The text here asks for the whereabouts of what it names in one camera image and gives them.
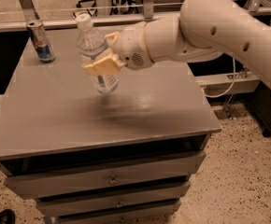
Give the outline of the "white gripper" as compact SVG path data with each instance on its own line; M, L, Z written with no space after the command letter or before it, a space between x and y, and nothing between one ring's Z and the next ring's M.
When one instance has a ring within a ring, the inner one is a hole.
M131 70L140 70L154 65L145 41L144 21L127 26L120 32L105 35L113 51L106 57L92 63L84 63L82 67L89 76L117 75L125 66Z

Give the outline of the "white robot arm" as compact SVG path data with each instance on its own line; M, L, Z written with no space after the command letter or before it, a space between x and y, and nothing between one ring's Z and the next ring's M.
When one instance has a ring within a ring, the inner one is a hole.
M200 63L226 53L271 89L271 26L233 0L185 0L178 15L136 23L107 40L110 53L83 64L92 77L162 61Z

